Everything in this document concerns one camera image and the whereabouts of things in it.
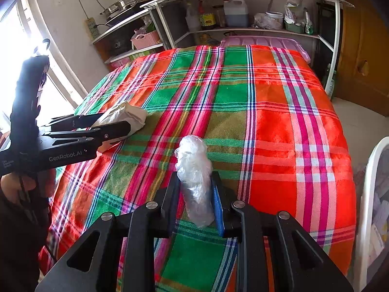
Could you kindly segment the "person's left hand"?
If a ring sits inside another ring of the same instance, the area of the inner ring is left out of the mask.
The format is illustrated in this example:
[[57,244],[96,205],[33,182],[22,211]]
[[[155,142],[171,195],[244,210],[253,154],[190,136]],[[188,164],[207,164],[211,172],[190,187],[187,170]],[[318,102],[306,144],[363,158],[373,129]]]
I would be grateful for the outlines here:
[[[40,186],[44,186],[44,197],[49,198],[55,192],[56,169],[42,171],[42,173],[44,177]],[[22,190],[22,186],[24,186],[25,191],[31,191],[35,189],[36,183],[31,177],[19,177],[18,173],[9,173],[1,177],[1,190],[5,198],[13,204],[20,205],[19,192]]]

